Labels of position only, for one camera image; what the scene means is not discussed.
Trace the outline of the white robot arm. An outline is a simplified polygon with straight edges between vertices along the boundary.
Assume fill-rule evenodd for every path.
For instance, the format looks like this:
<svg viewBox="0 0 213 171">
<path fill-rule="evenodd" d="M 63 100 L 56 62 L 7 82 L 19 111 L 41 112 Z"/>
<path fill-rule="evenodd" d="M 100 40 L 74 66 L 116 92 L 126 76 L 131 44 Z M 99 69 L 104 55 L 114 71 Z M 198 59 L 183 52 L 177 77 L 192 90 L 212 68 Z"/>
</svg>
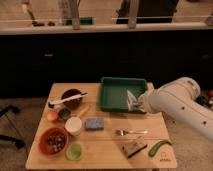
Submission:
<svg viewBox="0 0 213 171">
<path fill-rule="evenodd" d="M 199 95 L 198 83 L 192 78 L 181 77 L 140 95 L 140 108 L 153 114 L 164 112 L 213 141 L 213 111 L 195 101 Z"/>
</svg>

